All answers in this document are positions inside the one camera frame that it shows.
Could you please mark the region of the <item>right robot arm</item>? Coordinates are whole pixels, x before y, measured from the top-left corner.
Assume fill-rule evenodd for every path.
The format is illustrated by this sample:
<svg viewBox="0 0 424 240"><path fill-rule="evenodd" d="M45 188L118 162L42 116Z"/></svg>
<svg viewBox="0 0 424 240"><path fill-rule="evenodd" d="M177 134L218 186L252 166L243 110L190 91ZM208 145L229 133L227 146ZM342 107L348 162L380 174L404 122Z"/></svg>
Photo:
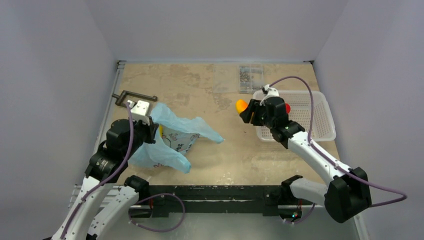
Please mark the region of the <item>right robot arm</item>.
<svg viewBox="0 0 424 240"><path fill-rule="evenodd" d="M330 217L344 223L372 205L367 173L360 167L351 168L340 162L310 138L299 123L290 120L287 104L274 96L264 101L242 99L235 109L246 124L266 127L273 139L301 157L323 180L309 181L293 176L282 182L280 196L288 204L304 199L325 207Z"/></svg>

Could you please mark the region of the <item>light blue plastic bag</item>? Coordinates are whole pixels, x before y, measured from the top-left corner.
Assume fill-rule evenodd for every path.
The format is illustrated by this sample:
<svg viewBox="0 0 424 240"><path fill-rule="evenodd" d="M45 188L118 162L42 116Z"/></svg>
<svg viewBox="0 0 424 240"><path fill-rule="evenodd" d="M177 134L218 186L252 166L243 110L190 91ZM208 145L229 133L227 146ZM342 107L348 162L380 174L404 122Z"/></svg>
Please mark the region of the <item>light blue plastic bag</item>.
<svg viewBox="0 0 424 240"><path fill-rule="evenodd" d="M224 138L201 117L178 117L166 104L158 103L151 111L154 123L163 126L163 137L156 131L154 144L143 143L129 158L129 163L141 168L171 167L184 174L191 170L186 154L196 140L204 137L217 144Z"/></svg>

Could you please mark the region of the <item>yellow fake fruit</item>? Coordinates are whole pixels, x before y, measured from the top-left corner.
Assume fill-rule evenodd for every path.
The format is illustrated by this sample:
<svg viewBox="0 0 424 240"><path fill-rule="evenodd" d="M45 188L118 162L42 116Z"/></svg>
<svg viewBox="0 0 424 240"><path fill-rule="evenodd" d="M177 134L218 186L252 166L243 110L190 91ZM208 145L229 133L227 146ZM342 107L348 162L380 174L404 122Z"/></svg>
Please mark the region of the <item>yellow fake fruit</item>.
<svg viewBox="0 0 424 240"><path fill-rule="evenodd" d="M235 109L238 114L241 114L243 111L245 111L248 108L248 106L249 104L243 99L239 99L235 103Z"/></svg>

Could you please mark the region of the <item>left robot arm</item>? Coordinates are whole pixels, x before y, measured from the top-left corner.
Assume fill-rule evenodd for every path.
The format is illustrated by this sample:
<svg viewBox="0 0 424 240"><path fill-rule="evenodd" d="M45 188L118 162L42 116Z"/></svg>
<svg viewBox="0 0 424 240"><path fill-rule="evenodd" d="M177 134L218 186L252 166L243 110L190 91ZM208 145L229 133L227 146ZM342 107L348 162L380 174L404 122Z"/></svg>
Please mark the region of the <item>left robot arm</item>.
<svg viewBox="0 0 424 240"><path fill-rule="evenodd" d="M98 210L128 160L143 144L154 144L159 125L150 116L118 119L112 122L97 152L89 159L81 189L53 240L85 240Z"/></svg>

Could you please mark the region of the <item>red fake apple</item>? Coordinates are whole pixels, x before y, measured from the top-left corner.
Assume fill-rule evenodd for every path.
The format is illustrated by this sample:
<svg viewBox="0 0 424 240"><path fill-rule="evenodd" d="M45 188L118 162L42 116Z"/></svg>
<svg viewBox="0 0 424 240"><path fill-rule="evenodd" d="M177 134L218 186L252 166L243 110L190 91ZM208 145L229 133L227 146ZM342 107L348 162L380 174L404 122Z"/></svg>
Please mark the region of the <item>red fake apple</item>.
<svg viewBox="0 0 424 240"><path fill-rule="evenodd" d="M288 103L285 103L286 113L289 114L291 111L291 106Z"/></svg>

